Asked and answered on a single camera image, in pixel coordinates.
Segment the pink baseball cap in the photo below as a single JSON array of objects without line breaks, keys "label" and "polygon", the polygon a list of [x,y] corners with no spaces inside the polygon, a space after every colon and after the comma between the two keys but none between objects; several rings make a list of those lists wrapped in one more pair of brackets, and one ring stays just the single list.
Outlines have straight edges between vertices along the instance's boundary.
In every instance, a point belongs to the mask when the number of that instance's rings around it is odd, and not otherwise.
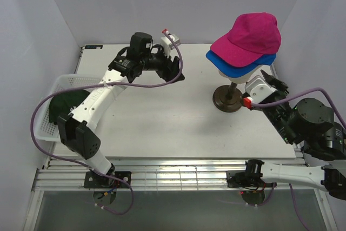
[{"label": "pink baseball cap", "polygon": [[245,67],[263,55],[274,55],[281,46],[277,19],[267,12],[238,16],[232,28],[210,50],[233,67]]}]

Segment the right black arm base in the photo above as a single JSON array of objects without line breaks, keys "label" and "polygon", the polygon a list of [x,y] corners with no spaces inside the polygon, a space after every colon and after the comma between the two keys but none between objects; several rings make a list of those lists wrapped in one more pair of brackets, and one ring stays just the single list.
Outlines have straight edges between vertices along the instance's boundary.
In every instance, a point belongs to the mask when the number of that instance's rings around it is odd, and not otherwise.
[{"label": "right black arm base", "polygon": [[246,173],[244,171],[227,171],[227,185],[229,188],[242,188],[256,191],[267,187],[276,187],[276,183],[265,183],[260,173]]}]

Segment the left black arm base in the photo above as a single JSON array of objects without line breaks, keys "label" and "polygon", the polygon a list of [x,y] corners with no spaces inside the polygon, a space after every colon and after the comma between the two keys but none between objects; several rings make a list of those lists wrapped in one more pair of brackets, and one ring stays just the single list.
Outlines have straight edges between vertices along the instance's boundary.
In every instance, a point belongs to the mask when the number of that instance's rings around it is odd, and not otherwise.
[{"label": "left black arm base", "polygon": [[88,189],[127,188],[128,185],[131,185],[131,176],[132,172],[130,171],[115,171],[114,177],[117,180],[114,180],[88,171],[84,178],[83,187]]}]

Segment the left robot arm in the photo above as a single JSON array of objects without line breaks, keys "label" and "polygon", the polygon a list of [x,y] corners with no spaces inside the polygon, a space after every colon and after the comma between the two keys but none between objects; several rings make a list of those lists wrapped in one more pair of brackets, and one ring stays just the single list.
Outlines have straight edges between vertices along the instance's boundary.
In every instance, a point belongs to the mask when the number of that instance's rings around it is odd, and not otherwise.
[{"label": "left robot arm", "polygon": [[144,71],[154,71],[164,84],[184,80],[182,56],[170,55],[180,45],[180,39],[168,30],[163,30],[163,35],[160,43],[154,44],[151,35],[134,33],[129,46],[122,48],[110,62],[98,86],[79,106],[57,118],[61,142],[96,173],[96,181],[102,187],[114,183],[114,166],[100,151],[101,141],[95,130],[110,105]]}]

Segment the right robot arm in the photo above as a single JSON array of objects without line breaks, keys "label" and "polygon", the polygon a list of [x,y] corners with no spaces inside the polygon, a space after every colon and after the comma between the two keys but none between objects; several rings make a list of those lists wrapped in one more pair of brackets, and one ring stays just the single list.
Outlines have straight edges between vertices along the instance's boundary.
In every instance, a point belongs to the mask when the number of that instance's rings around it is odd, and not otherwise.
[{"label": "right robot arm", "polygon": [[262,72],[246,83],[243,105],[261,111],[286,144],[301,144],[302,153],[326,162],[301,168],[248,160],[244,186],[283,182],[345,200],[345,120],[324,89],[289,96],[284,82]]}]

